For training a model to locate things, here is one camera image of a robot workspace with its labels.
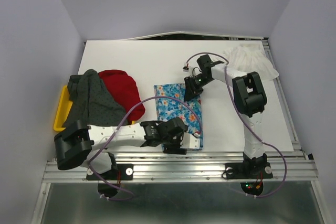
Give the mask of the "white pleated skirt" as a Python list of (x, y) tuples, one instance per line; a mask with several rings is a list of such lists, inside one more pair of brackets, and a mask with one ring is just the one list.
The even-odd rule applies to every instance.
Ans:
[(262, 81), (271, 81), (279, 77), (278, 71), (261, 45), (240, 44), (224, 50), (224, 57), (229, 61), (229, 66), (239, 71), (250, 73), (257, 72)]

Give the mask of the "blue floral skirt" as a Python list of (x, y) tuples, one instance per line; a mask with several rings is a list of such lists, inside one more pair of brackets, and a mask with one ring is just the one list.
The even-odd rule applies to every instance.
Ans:
[(167, 96), (176, 98), (186, 103), (194, 112), (192, 113), (185, 105), (167, 99), (159, 98), (155, 100), (156, 114), (159, 121), (168, 121), (172, 118), (179, 117), (184, 124), (188, 126), (188, 133), (193, 134), (200, 130), (199, 123), (196, 117), (202, 121), (201, 98), (197, 96), (190, 101), (184, 101), (185, 84), (157, 84), (154, 85), (155, 96)]

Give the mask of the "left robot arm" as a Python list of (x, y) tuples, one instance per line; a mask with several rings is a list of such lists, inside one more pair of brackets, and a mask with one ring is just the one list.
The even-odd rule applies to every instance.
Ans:
[(77, 120), (54, 137), (57, 167), (71, 170), (79, 166), (90, 167), (106, 179), (113, 178), (117, 166), (107, 148), (120, 146), (181, 147), (188, 126), (180, 118), (166, 122), (145, 121), (121, 127), (96, 126)]

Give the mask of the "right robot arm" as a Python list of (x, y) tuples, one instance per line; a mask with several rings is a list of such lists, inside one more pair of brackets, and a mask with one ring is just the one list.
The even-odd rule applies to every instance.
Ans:
[(190, 101), (203, 92), (203, 87), (214, 80), (226, 84), (234, 109), (244, 126), (244, 150), (241, 163), (227, 163), (223, 174), (226, 179), (254, 178), (267, 167), (267, 155), (260, 137), (262, 113), (267, 104), (266, 93), (257, 72), (242, 72), (229, 67), (224, 57), (213, 61), (210, 53), (197, 53), (199, 73), (188, 62), (185, 77), (184, 100)]

